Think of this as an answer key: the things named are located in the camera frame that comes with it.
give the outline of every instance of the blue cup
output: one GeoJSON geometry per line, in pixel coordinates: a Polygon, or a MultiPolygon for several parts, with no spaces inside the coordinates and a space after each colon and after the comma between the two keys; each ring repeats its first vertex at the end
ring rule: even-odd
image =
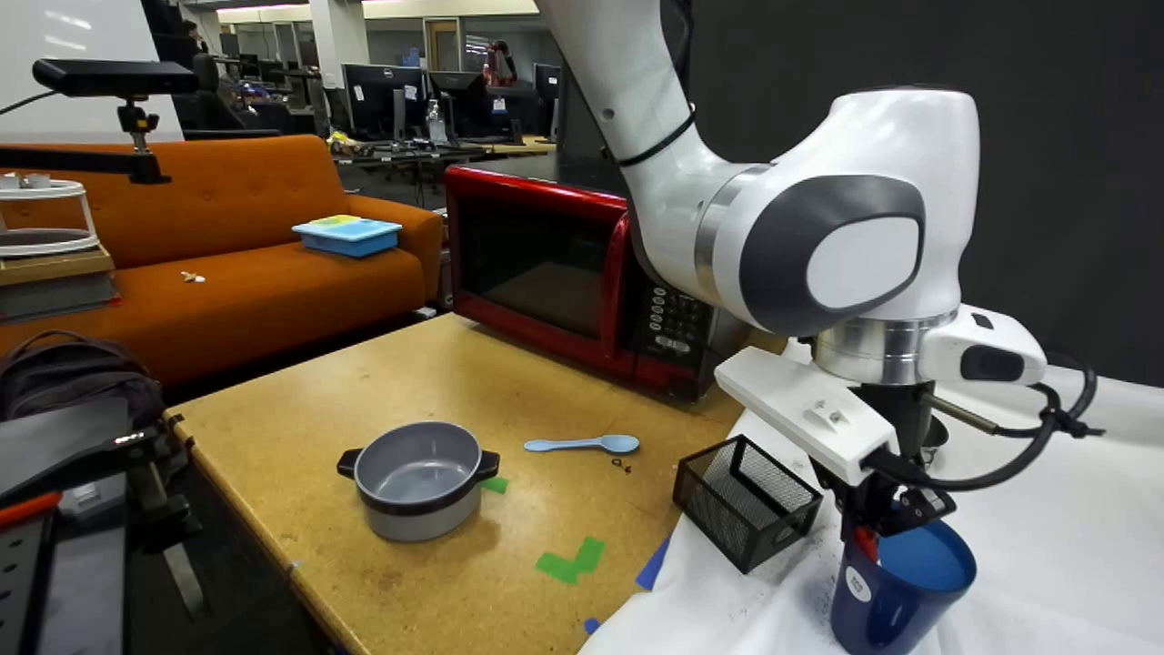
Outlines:
{"type": "Polygon", "coordinates": [[[941,612],[971,589],[978,563],[967,543],[941,520],[879,538],[879,560],[844,547],[831,595],[831,637],[844,651],[914,651],[941,612]]]}

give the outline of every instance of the wooden table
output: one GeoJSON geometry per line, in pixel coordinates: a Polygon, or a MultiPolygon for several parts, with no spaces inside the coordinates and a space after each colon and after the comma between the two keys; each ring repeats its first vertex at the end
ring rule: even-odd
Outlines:
{"type": "Polygon", "coordinates": [[[674,407],[547,360],[463,318],[436,318],[321,360],[173,407],[201,468],[245,513],[274,560],[348,651],[578,651],[584,618],[606,618],[674,531],[675,457],[716,444],[739,407],[710,390],[674,407]],[[502,455],[505,492],[436,543],[380,543],[353,480],[333,474],[403,421],[457,421],[502,455]],[[524,455],[530,436],[635,433],[645,451],[524,455]],[[574,583],[537,558],[601,563],[574,583]]]}

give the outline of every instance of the orange sofa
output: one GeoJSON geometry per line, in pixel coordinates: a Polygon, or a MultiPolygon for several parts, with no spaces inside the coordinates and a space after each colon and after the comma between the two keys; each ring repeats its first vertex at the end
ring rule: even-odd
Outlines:
{"type": "MultiPolygon", "coordinates": [[[[152,151],[168,185],[53,172],[88,185],[121,299],[0,322],[5,353],[63,327],[122,345],[173,385],[386,322],[436,299],[445,223],[423,207],[346,195],[321,138],[161,142],[152,151]],[[359,263],[306,250],[291,227],[321,214],[401,223],[401,246],[359,263]]],[[[9,202],[5,223],[79,219],[70,202],[9,202]]]]}

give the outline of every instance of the spoon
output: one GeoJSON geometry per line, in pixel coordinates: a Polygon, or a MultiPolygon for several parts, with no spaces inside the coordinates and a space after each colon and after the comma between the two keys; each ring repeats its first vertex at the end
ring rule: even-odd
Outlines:
{"type": "Polygon", "coordinates": [[[528,439],[524,451],[612,451],[612,455],[630,455],[639,449],[639,436],[630,433],[605,433],[588,439],[528,439]]]}

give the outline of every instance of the red microwave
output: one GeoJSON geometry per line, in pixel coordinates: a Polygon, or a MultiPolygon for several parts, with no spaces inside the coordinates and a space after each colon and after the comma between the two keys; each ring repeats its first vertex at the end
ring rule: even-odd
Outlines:
{"type": "Polygon", "coordinates": [[[617,382],[697,396],[745,327],[653,282],[630,202],[483,166],[446,166],[450,308],[617,382]]]}

